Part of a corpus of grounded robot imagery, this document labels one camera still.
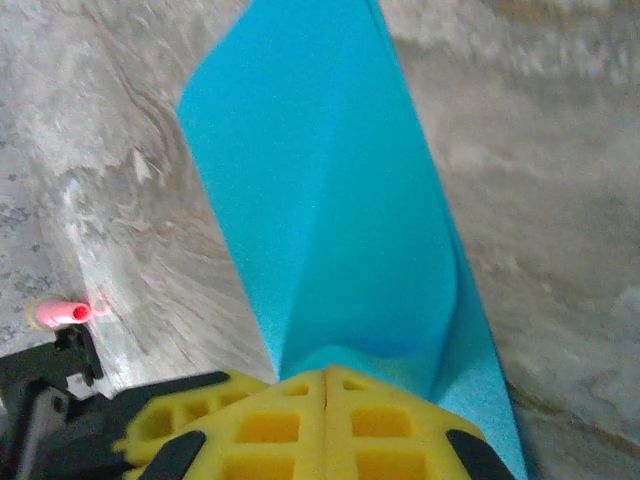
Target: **blue foam sheet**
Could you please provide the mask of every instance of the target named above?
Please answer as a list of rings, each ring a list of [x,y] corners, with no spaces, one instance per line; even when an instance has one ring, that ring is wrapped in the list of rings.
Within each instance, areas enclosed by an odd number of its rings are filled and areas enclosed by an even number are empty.
[[[281,378],[340,364],[477,424],[519,479],[504,379],[374,0],[255,0],[178,117]]]

